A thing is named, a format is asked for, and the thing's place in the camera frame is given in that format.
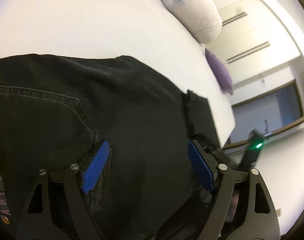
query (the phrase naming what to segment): blue grip pad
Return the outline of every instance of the blue grip pad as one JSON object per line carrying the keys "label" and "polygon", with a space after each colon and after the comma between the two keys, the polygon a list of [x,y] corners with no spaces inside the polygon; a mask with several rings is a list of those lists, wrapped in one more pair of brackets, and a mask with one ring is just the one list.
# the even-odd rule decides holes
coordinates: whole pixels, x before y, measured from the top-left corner
{"label": "blue grip pad", "polygon": [[193,142],[188,143],[188,157],[203,188],[212,194],[215,191],[213,174]]}
{"label": "blue grip pad", "polygon": [[83,184],[81,187],[84,194],[87,194],[89,190],[94,189],[95,184],[103,171],[104,165],[109,158],[109,155],[110,144],[108,141],[104,141],[90,162],[88,168],[84,172]]}

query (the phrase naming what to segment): metal screw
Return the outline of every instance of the metal screw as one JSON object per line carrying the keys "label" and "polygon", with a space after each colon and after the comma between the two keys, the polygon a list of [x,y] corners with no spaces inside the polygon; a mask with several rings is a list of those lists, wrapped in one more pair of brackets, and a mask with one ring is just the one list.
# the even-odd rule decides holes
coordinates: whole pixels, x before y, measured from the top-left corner
{"label": "metal screw", "polygon": [[257,169],[252,169],[251,172],[254,175],[259,175],[259,171]]}
{"label": "metal screw", "polygon": [[10,224],[10,220],[8,220],[8,218],[6,216],[1,215],[1,218],[2,218],[2,221],[4,222],[4,224],[6,224],[6,225]]}
{"label": "metal screw", "polygon": [[79,168],[79,165],[77,164],[77,163],[73,163],[73,164],[71,164],[71,166],[70,166],[70,169],[71,170],[77,170]]}
{"label": "metal screw", "polygon": [[228,167],[227,167],[227,165],[225,165],[225,164],[221,163],[221,164],[219,165],[219,169],[221,169],[221,170],[225,171],[225,170],[227,170],[227,169],[228,169]]}
{"label": "metal screw", "polygon": [[46,169],[40,169],[40,170],[39,170],[39,174],[40,174],[40,175],[44,175],[45,173],[46,173]]}

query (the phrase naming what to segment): handrail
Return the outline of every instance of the handrail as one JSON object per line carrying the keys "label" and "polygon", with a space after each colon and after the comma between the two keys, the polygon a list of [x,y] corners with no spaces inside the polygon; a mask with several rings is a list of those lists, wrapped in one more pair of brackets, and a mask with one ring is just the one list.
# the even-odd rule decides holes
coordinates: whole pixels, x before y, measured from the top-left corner
{"label": "handrail", "polygon": [[[297,125],[302,124],[303,122],[304,122],[304,117],[301,117],[298,120],[295,120],[294,122],[289,123],[288,125],[285,125],[285,126],[279,128],[279,129],[276,129],[276,130],[272,131],[271,134],[269,136],[267,136],[266,138],[271,138],[273,136],[276,136],[278,134],[286,132],[287,130],[290,130],[291,128],[294,128]],[[241,146],[246,145],[247,142],[248,142],[248,140],[244,140],[244,141],[240,141],[240,142],[236,142],[236,143],[230,143],[230,144],[227,144],[226,146],[224,146],[222,148],[222,150],[229,150],[229,149],[241,147]]]}

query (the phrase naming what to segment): black jeans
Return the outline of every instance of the black jeans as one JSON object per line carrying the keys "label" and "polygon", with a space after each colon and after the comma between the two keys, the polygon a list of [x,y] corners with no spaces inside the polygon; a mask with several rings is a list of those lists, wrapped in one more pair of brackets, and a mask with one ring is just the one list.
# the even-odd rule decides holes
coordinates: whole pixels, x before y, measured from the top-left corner
{"label": "black jeans", "polygon": [[[79,162],[101,138],[112,151],[87,199],[107,239],[150,239],[193,196],[191,217],[201,219],[205,205],[200,208],[195,197],[199,183],[187,156],[184,96],[132,57],[0,59],[0,176],[6,195],[0,215],[10,220],[7,230],[15,235],[40,169]],[[185,216],[183,223],[191,221]]]}

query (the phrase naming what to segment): bed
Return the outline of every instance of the bed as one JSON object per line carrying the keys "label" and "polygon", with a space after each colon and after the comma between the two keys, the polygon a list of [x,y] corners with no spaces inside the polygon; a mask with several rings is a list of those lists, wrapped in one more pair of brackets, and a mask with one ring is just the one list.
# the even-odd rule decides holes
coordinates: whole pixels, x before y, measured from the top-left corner
{"label": "bed", "polygon": [[135,57],[208,98],[221,146],[234,128],[202,46],[161,0],[0,0],[0,58],[29,53]]}

